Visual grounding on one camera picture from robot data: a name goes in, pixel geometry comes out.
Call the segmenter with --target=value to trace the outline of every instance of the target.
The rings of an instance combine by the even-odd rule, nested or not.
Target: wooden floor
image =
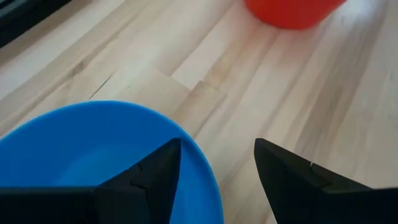
[[[139,103],[206,154],[226,223],[275,223],[266,138],[370,187],[398,185],[398,2],[349,0],[280,30],[240,0],[79,0],[0,50],[0,136],[63,105]]]

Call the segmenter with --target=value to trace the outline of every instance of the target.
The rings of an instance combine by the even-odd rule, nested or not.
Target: orange ball
[[[276,27],[304,29],[318,24],[345,0],[245,0],[249,10]]]

